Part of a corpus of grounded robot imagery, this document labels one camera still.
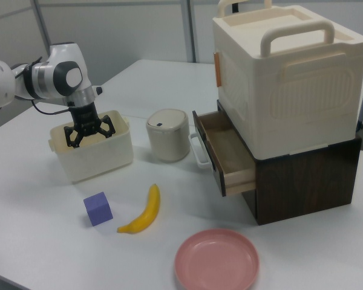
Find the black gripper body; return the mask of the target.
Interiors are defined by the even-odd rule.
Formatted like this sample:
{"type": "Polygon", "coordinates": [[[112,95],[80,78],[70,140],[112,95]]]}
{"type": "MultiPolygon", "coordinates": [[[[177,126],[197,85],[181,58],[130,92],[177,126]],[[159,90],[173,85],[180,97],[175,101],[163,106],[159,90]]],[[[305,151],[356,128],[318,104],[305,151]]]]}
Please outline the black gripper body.
{"type": "Polygon", "coordinates": [[[72,127],[68,129],[68,135],[77,132],[84,137],[94,135],[100,126],[100,121],[94,103],[85,105],[80,108],[69,108],[69,112],[73,119],[72,127]]]}

